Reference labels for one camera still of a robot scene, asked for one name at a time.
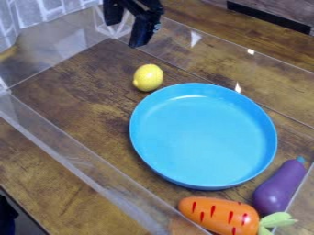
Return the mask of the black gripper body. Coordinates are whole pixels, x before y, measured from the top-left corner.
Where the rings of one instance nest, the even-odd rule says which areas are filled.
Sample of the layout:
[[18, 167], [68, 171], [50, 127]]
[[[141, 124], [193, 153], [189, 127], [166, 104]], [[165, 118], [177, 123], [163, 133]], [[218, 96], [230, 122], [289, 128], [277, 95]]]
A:
[[118, 3], [134, 16], [143, 14], [146, 11], [165, 14], [165, 8], [159, 0], [118, 0]]

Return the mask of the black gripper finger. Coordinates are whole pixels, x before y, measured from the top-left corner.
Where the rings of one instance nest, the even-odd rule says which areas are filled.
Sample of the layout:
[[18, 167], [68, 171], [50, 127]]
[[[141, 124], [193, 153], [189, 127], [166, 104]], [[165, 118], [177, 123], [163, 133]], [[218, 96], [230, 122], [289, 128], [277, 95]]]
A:
[[123, 19], [124, 8], [119, 0], [103, 0], [104, 22], [108, 26], [119, 24]]
[[133, 25], [131, 36], [129, 46], [138, 48], [145, 46], [154, 34], [161, 29], [161, 14], [151, 11], [146, 11], [143, 14], [135, 16], [135, 22]]

